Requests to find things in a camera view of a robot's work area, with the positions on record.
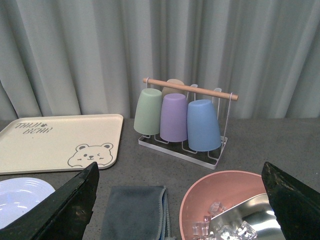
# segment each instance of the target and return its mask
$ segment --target gray towel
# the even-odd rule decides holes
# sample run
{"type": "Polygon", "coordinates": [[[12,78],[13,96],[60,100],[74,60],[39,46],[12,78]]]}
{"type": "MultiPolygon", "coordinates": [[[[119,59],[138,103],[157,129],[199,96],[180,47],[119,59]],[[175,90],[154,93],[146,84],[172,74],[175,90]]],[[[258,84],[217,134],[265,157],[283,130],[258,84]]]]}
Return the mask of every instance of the gray towel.
{"type": "Polygon", "coordinates": [[[113,186],[101,240],[175,240],[164,186],[113,186]]]}

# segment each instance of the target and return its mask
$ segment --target plastic cup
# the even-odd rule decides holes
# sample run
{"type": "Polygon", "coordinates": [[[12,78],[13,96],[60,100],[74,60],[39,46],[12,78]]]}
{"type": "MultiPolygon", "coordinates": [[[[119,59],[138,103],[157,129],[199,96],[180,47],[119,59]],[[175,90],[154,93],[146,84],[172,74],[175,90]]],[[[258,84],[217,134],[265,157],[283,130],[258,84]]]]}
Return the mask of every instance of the plastic cup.
{"type": "Polygon", "coordinates": [[[160,137],[163,140],[177,143],[188,139],[187,110],[185,95],[169,93],[164,96],[160,119],[160,137]]]}
{"type": "MultiPolygon", "coordinates": [[[[173,84],[185,85],[184,82],[179,79],[169,79],[167,82],[173,83],[173,84]]],[[[185,93],[185,91],[183,91],[183,90],[179,90],[179,89],[175,89],[175,88],[171,88],[171,87],[166,87],[166,86],[162,89],[162,97],[163,98],[167,94],[184,94],[184,93],[185,93]]]]}
{"type": "Polygon", "coordinates": [[[189,103],[187,134],[189,148],[194,151],[208,152],[221,146],[217,113],[210,100],[201,99],[189,103]]]}
{"type": "Polygon", "coordinates": [[[136,106],[133,128],[143,135],[156,135],[160,132],[162,92],[154,88],[141,91],[136,106]]]}

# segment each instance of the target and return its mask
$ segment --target bear illustration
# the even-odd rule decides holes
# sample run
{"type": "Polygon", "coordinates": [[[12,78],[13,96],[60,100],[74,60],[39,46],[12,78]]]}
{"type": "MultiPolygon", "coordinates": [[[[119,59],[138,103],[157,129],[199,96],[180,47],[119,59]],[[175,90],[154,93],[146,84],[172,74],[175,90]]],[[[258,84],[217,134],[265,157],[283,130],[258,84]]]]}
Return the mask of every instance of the bear illustration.
{"type": "Polygon", "coordinates": [[[105,166],[113,159],[111,149],[114,146],[111,143],[104,143],[100,146],[89,146],[81,144],[75,148],[76,152],[68,160],[70,167],[87,167],[93,162],[97,162],[98,166],[105,166]]]}

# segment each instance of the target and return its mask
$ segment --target curtain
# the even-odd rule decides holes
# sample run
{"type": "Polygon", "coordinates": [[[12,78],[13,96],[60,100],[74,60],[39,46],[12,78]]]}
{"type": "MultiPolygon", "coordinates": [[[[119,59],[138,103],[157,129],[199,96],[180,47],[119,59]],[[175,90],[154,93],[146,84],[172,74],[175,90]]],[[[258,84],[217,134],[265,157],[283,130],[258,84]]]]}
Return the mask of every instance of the curtain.
{"type": "Polygon", "coordinates": [[[237,94],[233,118],[317,118],[320,1],[0,1],[0,120],[133,118],[146,77],[237,94]]]}

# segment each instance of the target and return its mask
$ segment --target metal bowl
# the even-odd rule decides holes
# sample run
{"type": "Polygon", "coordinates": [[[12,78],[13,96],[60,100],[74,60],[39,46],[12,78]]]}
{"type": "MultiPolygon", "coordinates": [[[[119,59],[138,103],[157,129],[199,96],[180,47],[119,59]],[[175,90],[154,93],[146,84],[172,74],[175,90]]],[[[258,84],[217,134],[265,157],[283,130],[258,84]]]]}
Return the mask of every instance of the metal bowl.
{"type": "Polygon", "coordinates": [[[216,233],[225,225],[235,231],[242,221],[256,230],[256,240],[286,240],[266,193],[254,196],[215,216],[210,221],[209,232],[216,233]]]}

